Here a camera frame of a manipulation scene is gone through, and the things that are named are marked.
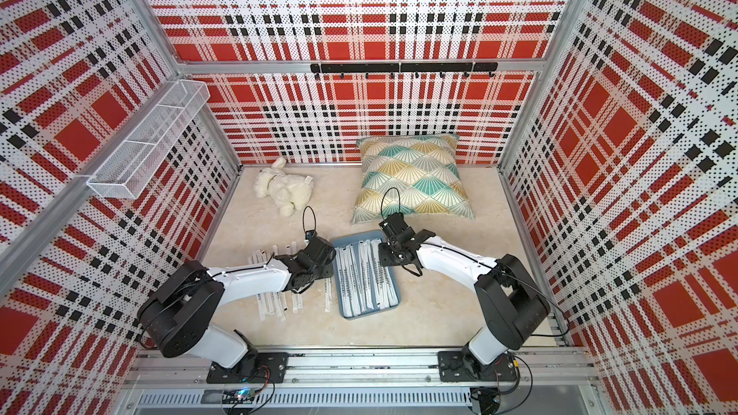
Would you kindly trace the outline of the blue plastic storage tray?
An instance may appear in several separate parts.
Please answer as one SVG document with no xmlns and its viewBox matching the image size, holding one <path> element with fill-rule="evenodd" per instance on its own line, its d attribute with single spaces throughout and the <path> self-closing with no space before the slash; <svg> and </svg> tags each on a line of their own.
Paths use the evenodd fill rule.
<svg viewBox="0 0 738 415">
<path fill-rule="evenodd" d="M 336 259 L 334 260 L 334 285 L 336 286 L 340 314 L 347 320 L 356 320 L 368 315 L 397 309 L 401 303 L 401 295 L 395 274 L 391 268 L 387 267 L 390 277 L 394 282 L 399 304 L 391 309 L 379 308 L 377 283 L 370 257 L 370 241 L 372 239 L 378 239 L 380 242 L 384 242 L 384 235 L 380 231 L 361 232 L 360 234 L 352 234 L 351 236 L 340 237 L 332 241 L 332 245 L 334 245 L 336 251 L 338 248 L 345 250 L 345 265 L 351 288 L 353 318 L 346 318 L 344 316 Z"/>
</svg>

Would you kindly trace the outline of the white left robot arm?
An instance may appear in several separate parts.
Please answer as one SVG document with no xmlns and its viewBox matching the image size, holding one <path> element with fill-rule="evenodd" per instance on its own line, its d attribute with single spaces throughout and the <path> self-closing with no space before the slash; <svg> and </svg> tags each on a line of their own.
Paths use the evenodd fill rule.
<svg viewBox="0 0 738 415">
<path fill-rule="evenodd" d="M 217 309 L 261 294 L 302 294 L 334 274 L 335 258 L 331 242 L 313 236 L 296 254 L 262 264 L 207 268 L 190 261 L 149 296 L 136 319 L 164 357 L 195 355 L 233 370 L 254 348 L 242 334 L 213 324 Z"/>
</svg>

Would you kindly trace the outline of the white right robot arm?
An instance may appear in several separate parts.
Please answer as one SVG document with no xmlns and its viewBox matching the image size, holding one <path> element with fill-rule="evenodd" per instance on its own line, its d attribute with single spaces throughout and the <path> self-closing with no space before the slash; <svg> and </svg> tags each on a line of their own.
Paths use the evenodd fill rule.
<svg viewBox="0 0 738 415">
<path fill-rule="evenodd" d="M 379 246 L 382 266 L 400 266 L 415 277 L 435 271 L 476 294 L 484 325 L 463 348 L 467 366 L 488 366 L 520 349 L 551 312 L 548 298 L 515 256 L 473 254 L 434 232 L 415 232 L 399 212 L 386 217 L 380 229 L 386 237 Z"/>
</svg>

